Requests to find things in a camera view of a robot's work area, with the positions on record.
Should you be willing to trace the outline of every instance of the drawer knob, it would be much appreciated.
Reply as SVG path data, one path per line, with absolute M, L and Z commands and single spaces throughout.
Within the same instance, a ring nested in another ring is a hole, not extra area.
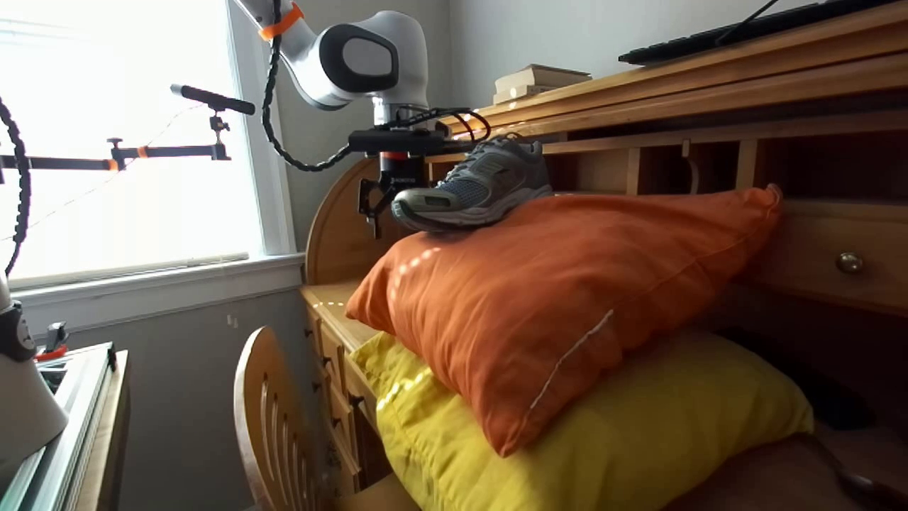
M 864 261 L 857 254 L 840 254 L 835 264 L 849 275 L 857 275 L 864 271 Z

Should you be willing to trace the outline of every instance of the pillow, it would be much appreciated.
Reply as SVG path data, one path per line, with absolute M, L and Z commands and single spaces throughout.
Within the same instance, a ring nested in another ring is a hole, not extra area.
M 466 399 L 500 455 L 623 353 L 704 313 L 764 248 L 779 193 L 556 193 L 493 227 L 399 240 L 347 302 Z
M 813 428 L 785 374 L 705 332 L 642 350 L 511 457 L 487 445 L 461 399 L 390 335 L 369 342 L 354 362 L 375 390 L 388 464 L 426 511 L 663 509 L 722 460 Z

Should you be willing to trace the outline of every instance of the window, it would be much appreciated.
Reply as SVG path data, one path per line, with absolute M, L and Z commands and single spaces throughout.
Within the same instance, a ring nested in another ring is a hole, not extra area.
M 0 0 L 0 98 L 27 156 L 108 160 L 124 149 L 212 146 L 210 108 L 171 86 L 242 98 L 223 0 Z M 242 115 L 222 119 L 230 162 L 128 160 L 110 170 L 30 170 L 13 288 L 249 258 L 261 215 Z M 2 169 L 0 264 L 19 179 Z

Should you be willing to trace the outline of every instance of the gray sneaker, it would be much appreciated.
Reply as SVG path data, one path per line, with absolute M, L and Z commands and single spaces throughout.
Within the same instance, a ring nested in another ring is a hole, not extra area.
M 551 184 L 541 149 L 508 136 L 476 146 L 433 189 L 399 191 L 390 214 L 412 231 L 481 227 L 544 193 Z

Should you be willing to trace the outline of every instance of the chair back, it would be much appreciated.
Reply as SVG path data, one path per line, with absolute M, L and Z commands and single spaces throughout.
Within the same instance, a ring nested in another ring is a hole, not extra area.
M 268 328 L 257 328 L 236 363 L 232 423 L 239 455 L 261 511 L 324 511 L 315 438 Z

